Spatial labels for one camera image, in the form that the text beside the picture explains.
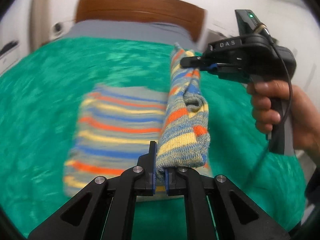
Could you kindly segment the brown wooden headboard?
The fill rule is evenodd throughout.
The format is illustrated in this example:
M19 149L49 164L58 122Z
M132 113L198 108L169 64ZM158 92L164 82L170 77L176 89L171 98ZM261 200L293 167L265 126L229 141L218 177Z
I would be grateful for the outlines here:
M78 0L75 22L105 20L170 23L184 28L198 42L206 11L181 0Z

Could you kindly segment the beige curtain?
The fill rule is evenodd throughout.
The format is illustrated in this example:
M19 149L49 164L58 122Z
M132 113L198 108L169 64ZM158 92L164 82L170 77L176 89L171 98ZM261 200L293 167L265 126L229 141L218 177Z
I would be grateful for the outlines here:
M33 52L50 38L49 0L31 0L29 46Z

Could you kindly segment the striped knitted sweater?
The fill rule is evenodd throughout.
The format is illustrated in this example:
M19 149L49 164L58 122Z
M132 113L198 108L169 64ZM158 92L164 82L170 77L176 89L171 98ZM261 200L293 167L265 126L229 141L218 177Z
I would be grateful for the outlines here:
M64 191L74 196L94 177L121 175L157 144L156 174L167 167L195 168L209 176L208 103L200 91L200 71L182 68L192 50L174 45L167 74L168 93L145 87L99 84L84 96L65 162Z

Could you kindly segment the green floral bedspread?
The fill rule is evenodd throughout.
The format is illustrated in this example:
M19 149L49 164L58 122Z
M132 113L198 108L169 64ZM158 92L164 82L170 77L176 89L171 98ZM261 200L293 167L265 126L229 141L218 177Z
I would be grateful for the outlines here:
M67 202L63 165L78 108L96 84L170 88L171 45L63 38L1 76L1 206L24 236ZM243 85L201 73L209 105L209 164L243 188L267 142Z

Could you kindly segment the grey striped mattress sheet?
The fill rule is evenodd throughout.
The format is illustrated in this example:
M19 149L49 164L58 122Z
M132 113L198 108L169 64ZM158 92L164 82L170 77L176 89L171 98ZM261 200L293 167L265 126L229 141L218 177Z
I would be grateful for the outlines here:
M138 23L103 20L85 20L76 23L64 38L98 37L131 41L145 41L173 45L178 43L185 49L197 50L189 33L182 27L170 23Z

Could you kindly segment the white drawer cabinet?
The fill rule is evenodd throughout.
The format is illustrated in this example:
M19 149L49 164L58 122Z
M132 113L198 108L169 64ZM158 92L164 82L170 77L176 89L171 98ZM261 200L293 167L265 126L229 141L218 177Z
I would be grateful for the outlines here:
M18 40L13 40L3 46L0 56L0 74L3 75L6 71L16 65L21 59L20 43Z

